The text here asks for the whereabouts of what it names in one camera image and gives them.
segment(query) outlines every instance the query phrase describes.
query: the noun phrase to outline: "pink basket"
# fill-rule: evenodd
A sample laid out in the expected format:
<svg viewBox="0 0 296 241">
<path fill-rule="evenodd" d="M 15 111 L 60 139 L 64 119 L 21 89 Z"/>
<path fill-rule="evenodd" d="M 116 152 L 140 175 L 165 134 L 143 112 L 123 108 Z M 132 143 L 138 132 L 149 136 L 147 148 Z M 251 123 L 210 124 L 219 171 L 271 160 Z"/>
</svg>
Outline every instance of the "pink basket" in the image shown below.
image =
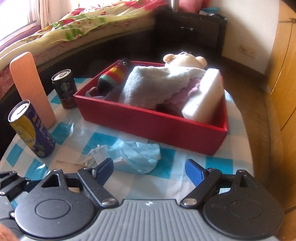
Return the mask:
<svg viewBox="0 0 296 241">
<path fill-rule="evenodd" d="M 202 0 L 179 0 L 179 9 L 183 12 L 199 12 Z"/>
</svg>

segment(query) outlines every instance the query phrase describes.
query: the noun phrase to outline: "gray ribbed panel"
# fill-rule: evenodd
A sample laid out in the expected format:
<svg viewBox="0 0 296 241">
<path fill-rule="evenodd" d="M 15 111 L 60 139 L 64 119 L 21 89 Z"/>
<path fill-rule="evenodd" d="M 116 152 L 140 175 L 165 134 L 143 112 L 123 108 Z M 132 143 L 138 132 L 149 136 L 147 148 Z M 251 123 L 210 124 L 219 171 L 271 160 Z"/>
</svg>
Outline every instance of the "gray ribbed panel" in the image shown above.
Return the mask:
<svg viewBox="0 0 296 241">
<path fill-rule="evenodd" d="M 6 196 L 0 196 L 0 220 L 9 218 L 14 209 Z"/>
<path fill-rule="evenodd" d="M 233 241 L 210 228 L 196 210 L 175 200 L 125 200 L 103 210 L 83 233 L 65 241 Z M 265 239 L 276 241 L 275 237 Z M 21 241 L 33 241 L 23 237 Z"/>
</svg>

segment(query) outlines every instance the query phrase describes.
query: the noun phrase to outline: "drawer handle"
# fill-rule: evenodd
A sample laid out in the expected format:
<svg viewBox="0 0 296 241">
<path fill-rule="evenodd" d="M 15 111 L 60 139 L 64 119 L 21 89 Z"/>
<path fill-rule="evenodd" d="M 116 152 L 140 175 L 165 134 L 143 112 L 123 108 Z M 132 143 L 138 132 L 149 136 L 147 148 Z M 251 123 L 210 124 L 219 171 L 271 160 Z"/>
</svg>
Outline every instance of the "drawer handle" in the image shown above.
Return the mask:
<svg viewBox="0 0 296 241">
<path fill-rule="evenodd" d="M 181 27 L 181 29 L 193 32 L 193 28 Z"/>
</svg>

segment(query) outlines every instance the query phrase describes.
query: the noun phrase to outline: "yellow and purple can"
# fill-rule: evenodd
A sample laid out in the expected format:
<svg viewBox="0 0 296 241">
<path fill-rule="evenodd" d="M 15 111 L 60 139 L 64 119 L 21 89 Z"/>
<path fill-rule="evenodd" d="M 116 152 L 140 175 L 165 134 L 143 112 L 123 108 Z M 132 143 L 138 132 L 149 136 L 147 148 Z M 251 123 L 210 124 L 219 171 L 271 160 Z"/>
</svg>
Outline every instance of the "yellow and purple can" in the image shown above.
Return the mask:
<svg viewBox="0 0 296 241">
<path fill-rule="evenodd" d="M 38 157 L 45 158 L 53 152 L 55 140 L 29 100 L 18 103 L 9 113 L 8 121 L 24 143 Z"/>
</svg>

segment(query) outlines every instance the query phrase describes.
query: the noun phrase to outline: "checkered tablecloth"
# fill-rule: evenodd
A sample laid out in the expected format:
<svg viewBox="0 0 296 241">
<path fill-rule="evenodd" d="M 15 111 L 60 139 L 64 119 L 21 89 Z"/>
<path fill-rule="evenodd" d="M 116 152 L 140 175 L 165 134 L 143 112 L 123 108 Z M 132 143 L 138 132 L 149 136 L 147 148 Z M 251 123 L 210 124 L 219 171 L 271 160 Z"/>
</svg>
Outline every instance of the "checkered tablecloth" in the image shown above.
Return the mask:
<svg viewBox="0 0 296 241">
<path fill-rule="evenodd" d="M 80 89 L 90 80 L 75 79 L 75 82 Z M 205 168 L 215 167 L 225 174 L 234 174 L 237 169 L 245 169 L 253 175 L 249 140 L 241 113 L 227 92 L 225 96 L 229 133 L 214 156 L 160 144 L 161 159 L 152 172 L 136 175 L 115 170 L 104 187 L 119 201 L 124 198 L 176 199 L 179 203 L 194 188 L 184 170 L 185 161 L 189 158 Z M 87 122 L 78 108 L 64 110 L 55 90 L 48 95 L 48 99 L 56 115 L 56 122 L 50 128 L 56 140 L 53 153 L 47 158 L 38 158 L 16 135 L 0 161 L 0 171 L 15 170 L 20 176 L 38 180 L 52 169 L 53 160 L 81 163 L 92 148 L 97 145 L 112 145 L 117 138 L 147 142 L 142 137 Z M 13 206 L 25 195 L 23 193 L 16 198 L 12 202 Z"/>
</svg>

